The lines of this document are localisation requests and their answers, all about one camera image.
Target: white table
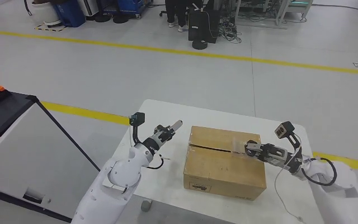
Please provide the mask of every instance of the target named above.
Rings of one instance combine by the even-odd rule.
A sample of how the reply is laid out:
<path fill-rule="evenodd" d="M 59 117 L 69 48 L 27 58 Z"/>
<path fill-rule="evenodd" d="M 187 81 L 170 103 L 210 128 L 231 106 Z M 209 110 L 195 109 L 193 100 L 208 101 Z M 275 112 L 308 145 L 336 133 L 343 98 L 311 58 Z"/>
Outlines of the white table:
<path fill-rule="evenodd" d="M 253 202 L 183 187 L 183 170 L 191 126 L 257 133 L 261 136 L 262 143 L 272 143 L 292 152 L 289 141 L 278 139 L 274 134 L 281 122 L 155 100 L 145 100 L 139 111 L 145 113 L 145 123 L 138 129 L 138 136 L 142 141 L 153 134 L 158 124 L 167 126 L 181 119 L 183 126 L 160 150 L 162 156 L 170 160 L 165 160 L 159 170 L 142 169 L 142 180 L 135 191 L 136 195 L 233 223 L 299 223 L 286 213 L 276 195 L 274 179 L 280 169 L 269 164 L 265 164 L 267 189 Z M 300 125 L 294 126 L 295 133 L 302 139 L 302 153 L 311 156 L 305 129 Z M 127 131 L 113 157 L 127 158 L 129 148 Z M 159 164 L 160 159 L 155 156 L 150 165 Z M 302 216 L 306 223 L 323 223 L 306 181 L 282 172 L 277 180 L 277 189 L 289 211 Z"/>

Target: white sneaker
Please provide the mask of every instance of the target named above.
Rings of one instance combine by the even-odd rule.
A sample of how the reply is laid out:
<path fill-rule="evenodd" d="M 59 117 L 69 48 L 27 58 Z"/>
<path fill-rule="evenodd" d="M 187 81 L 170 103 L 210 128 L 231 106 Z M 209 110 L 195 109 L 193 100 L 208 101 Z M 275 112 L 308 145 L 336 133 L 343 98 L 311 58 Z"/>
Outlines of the white sneaker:
<path fill-rule="evenodd" d="M 188 31 L 189 31 L 189 27 L 188 27 L 188 25 L 179 26 L 178 31 L 179 31 L 179 32 L 188 32 Z"/>
<path fill-rule="evenodd" d="M 178 20 L 175 18 L 174 22 L 169 22 L 168 26 L 169 28 L 173 28 L 178 25 Z"/>

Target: yellow floor line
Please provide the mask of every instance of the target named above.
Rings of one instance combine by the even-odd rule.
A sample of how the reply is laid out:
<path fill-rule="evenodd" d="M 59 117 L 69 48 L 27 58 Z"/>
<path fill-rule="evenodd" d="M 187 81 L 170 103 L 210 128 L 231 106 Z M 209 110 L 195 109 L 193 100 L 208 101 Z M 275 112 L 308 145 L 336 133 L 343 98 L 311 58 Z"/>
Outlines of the yellow floor line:
<path fill-rule="evenodd" d="M 248 61 L 248 62 L 259 62 L 259 63 L 266 63 L 266 64 L 274 64 L 274 65 L 277 65 L 277 66 L 289 66 L 289 67 L 297 67 L 297 68 L 309 68 L 309 69 L 316 69 L 316 70 L 323 70 L 323 71 L 358 74 L 358 69 L 330 67 L 330 66 L 319 66 L 319 65 L 316 65 L 316 64 L 304 64 L 304 63 L 286 62 L 286 61 L 283 61 L 283 60 L 270 60 L 270 59 L 251 58 L 251 57 L 224 55 L 224 54 L 212 54 L 212 53 L 204 53 L 204 52 L 199 52 L 199 51 L 198 52 L 192 52 L 192 51 L 189 51 L 189 50 L 174 50 L 174 49 L 165 49 L 165 48 L 154 48 L 154 47 L 151 47 L 151 46 L 137 46 L 137 45 L 129 45 L 129 44 L 118 44 L 118 43 L 110 43 L 110 42 L 96 41 L 96 40 L 80 40 L 80 39 L 72 39 L 72 38 L 59 38 L 59 37 L 54 37 L 54 36 L 42 36 L 42 35 L 35 35 L 35 34 L 19 34 L 19 33 L 16 33 L 16 32 L 0 31 L 0 34 L 1 35 L 8 35 L 8 36 L 18 36 L 18 37 L 21 37 L 21 38 L 55 40 L 55 41 L 63 41 L 63 42 L 70 42 L 70 43 L 109 46 L 109 47 L 113 47 L 113 48 L 127 48 L 127 49 L 135 49 L 135 50 L 146 50 L 146 51 L 151 51 L 151 52 L 182 54 L 182 55 L 191 55 L 191 56 L 199 56 L 199 57 L 207 57 L 207 58 L 218 58 L 218 59 L 226 59 L 226 60 L 240 60 L 240 61 Z"/>
<path fill-rule="evenodd" d="M 94 111 L 94 110 L 87 110 L 87 109 L 77 108 L 74 106 L 54 104 L 53 102 L 42 101 L 41 103 L 48 110 L 57 111 L 57 112 L 65 113 L 65 114 L 84 116 L 86 118 L 103 120 L 106 122 L 112 122 L 112 123 L 117 123 L 117 124 L 122 124 L 122 125 L 129 125 L 129 118 L 125 117 L 125 116 L 108 114 L 108 113 L 103 113 L 103 112 Z M 330 155 L 330 154 L 325 154 L 325 153 L 320 153 L 320 152 L 313 152 L 313 156 L 324 157 L 324 158 L 327 158 L 332 161 L 342 161 L 345 164 L 349 165 L 352 169 L 358 169 L 358 160 L 354 160 L 352 158 L 340 157 L 340 156 L 335 156 L 335 155 Z"/>
<path fill-rule="evenodd" d="M 345 164 L 349 165 L 352 169 L 358 170 L 358 160 L 355 160 L 353 158 L 335 156 L 335 155 L 325 154 L 325 153 L 321 153 L 321 152 L 313 152 L 313 156 L 327 158 L 331 161 L 341 161 L 341 162 L 344 162 Z"/>
<path fill-rule="evenodd" d="M 113 122 L 122 125 L 129 125 L 129 118 L 115 114 L 108 114 L 94 110 L 87 110 L 76 108 L 74 106 L 66 106 L 61 104 L 54 104 L 52 102 L 41 102 L 46 109 L 57 111 L 65 114 L 72 114 L 77 116 L 85 116 L 86 118 L 93 118 L 97 120 L 104 120 L 106 122 Z"/>

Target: black chair leg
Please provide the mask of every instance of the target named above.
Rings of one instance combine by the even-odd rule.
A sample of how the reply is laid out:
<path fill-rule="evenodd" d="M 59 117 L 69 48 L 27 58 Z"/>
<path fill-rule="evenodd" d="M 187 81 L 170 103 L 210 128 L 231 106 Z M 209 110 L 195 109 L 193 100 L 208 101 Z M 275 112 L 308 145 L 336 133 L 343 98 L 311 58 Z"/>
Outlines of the black chair leg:
<path fill-rule="evenodd" d="M 161 12 L 159 13 L 159 16 L 162 17 L 163 14 L 167 14 L 167 11 L 161 11 Z"/>

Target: white cabinet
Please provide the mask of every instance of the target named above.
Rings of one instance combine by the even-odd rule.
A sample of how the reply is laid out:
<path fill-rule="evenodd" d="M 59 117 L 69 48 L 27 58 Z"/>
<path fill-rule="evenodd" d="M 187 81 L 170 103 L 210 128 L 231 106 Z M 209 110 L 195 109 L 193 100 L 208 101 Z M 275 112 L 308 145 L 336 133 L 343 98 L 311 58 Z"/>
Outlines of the white cabinet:
<path fill-rule="evenodd" d="M 72 218 L 97 169 L 36 103 L 0 137 L 0 192 Z"/>

